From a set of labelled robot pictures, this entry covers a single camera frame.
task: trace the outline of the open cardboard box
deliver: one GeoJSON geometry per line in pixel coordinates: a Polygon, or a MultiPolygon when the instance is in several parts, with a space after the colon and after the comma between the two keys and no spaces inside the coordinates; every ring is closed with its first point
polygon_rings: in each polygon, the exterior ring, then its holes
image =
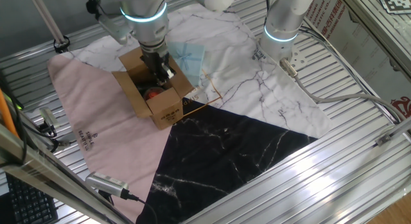
{"type": "Polygon", "coordinates": [[[139,118],[151,117],[158,129],[165,129],[183,118],[182,99],[194,87],[187,80],[177,63],[170,56],[170,67],[176,75],[164,86],[167,90],[145,101],[136,85],[156,82],[154,75],[140,59],[141,48],[134,49],[119,59],[127,72],[113,72],[134,112],[139,118]]]}

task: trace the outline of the black marble cloth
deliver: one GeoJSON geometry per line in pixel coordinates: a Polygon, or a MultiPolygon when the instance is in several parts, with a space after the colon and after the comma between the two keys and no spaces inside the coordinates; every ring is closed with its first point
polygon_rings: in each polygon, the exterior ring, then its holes
{"type": "MultiPolygon", "coordinates": [[[[203,105],[184,104],[185,114],[203,105]]],[[[201,108],[173,125],[146,202],[158,223],[180,223],[313,141],[247,116],[201,108]]],[[[147,206],[137,223],[153,223],[147,206]]]]}

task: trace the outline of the orange pole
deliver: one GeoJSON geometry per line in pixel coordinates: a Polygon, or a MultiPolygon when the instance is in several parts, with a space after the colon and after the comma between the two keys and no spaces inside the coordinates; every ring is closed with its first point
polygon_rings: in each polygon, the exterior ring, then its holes
{"type": "Polygon", "coordinates": [[[14,134],[14,136],[19,137],[19,134],[17,134],[17,130],[14,127],[14,122],[12,115],[10,113],[10,110],[8,109],[6,99],[3,96],[3,92],[0,89],[0,111],[3,115],[4,119],[4,124],[6,125],[6,128],[14,134]]]}

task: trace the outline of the gray cable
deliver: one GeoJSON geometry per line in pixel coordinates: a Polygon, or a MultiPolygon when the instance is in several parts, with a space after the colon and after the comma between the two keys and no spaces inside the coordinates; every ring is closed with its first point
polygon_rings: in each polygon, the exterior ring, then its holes
{"type": "Polygon", "coordinates": [[[405,116],[399,112],[394,106],[392,106],[390,103],[386,102],[385,100],[378,98],[376,96],[371,96],[371,95],[367,95],[367,94],[350,94],[350,95],[345,95],[345,96],[337,96],[335,98],[320,98],[320,97],[316,97],[313,94],[311,94],[310,92],[308,92],[308,90],[304,87],[304,85],[301,83],[300,79],[298,78],[298,76],[294,77],[295,81],[297,82],[297,84],[300,86],[300,88],[312,99],[314,99],[315,101],[318,102],[323,102],[323,103],[331,103],[331,102],[336,102],[336,101],[342,101],[345,99],[353,99],[353,98],[363,98],[363,99],[369,99],[372,100],[374,102],[377,102],[381,105],[383,105],[384,107],[386,107],[387,109],[391,110],[392,112],[394,112],[398,117],[399,117],[399,121],[404,121],[406,118],[405,116]]]}

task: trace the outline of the keyboard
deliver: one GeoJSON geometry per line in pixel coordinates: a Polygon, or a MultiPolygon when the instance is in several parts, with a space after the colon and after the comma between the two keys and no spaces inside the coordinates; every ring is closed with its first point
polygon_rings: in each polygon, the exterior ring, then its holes
{"type": "Polygon", "coordinates": [[[9,174],[6,178],[16,224],[50,224],[58,219],[52,197],[9,174]]]}

